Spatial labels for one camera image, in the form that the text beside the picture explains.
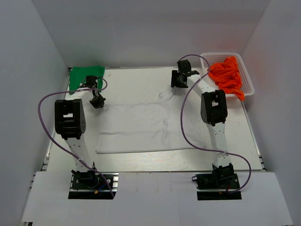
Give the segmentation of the white t shirt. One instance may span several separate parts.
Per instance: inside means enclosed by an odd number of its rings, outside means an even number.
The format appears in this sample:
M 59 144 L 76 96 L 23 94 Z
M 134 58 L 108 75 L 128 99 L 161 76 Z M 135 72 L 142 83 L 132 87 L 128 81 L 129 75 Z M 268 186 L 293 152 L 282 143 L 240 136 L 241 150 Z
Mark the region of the white t shirt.
M 185 138 L 199 147 L 211 146 L 200 116 L 200 97 L 190 93 L 180 111 L 185 90 L 165 91 L 154 102 L 106 105 L 99 116 L 96 153 L 142 153 L 190 149 Z

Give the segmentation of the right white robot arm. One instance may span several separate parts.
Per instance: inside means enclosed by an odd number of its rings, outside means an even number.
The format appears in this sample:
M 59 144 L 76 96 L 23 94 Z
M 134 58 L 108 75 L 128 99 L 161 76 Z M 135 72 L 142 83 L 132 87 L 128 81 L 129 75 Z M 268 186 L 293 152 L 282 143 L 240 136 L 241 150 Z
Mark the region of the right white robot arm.
M 212 164 L 214 171 L 224 170 L 227 173 L 233 174 L 234 169 L 229 157 L 225 138 L 225 122 L 228 116 L 225 92 L 211 87 L 199 76 L 199 72 L 197 71 L 181 73 L 177 70 L 172 70 L 171 87 L 189 89 L 184 97 L 180 111 L 180 126 L 183 134 L 183 110 L 188 95 L 191 91 L 194 91 L 200 97 L 200 116 L 207 126 L 212 149 L 199 149 L 217 153 L 217 157 Z

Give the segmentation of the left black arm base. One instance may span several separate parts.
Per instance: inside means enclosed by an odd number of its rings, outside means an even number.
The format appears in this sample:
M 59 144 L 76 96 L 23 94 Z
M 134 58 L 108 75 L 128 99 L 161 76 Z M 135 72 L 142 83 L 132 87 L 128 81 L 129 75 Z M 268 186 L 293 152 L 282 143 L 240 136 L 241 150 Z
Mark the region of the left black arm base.
M 93 172 L 72 170 L 68 199 L 70 200 L 112 200 L 118 188 L 118 173 L 103 176 Z

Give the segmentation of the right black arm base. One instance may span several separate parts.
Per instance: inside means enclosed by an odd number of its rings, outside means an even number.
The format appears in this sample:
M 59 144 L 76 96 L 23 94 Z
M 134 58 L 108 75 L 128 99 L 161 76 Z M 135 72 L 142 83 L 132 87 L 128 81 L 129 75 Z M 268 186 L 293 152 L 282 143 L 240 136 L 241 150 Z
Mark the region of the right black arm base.
M 241 192 L 232 191 L 239 189 L 240 184 L 237 174 L 230 179 L 217 183 L 212 174 L 196 174 L 191 180 L 197 186 L 198 201 L 228 201 L 241 200 Z

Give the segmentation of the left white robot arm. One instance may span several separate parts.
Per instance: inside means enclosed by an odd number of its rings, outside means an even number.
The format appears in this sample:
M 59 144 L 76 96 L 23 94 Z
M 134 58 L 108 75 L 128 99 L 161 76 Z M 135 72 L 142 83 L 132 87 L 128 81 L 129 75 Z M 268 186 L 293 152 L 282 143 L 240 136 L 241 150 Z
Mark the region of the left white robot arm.
M 55 101 L 55 131 L 67 143 L 76 164 L 76 172 L 96 169 L 88 153 L 84 133 L 87 128 L 84 105 L 90 103 L 95 109 L 104 106 L 105 98 L 101 96 L 96 84 L 81 85 L 77 91 L 66 99 Z

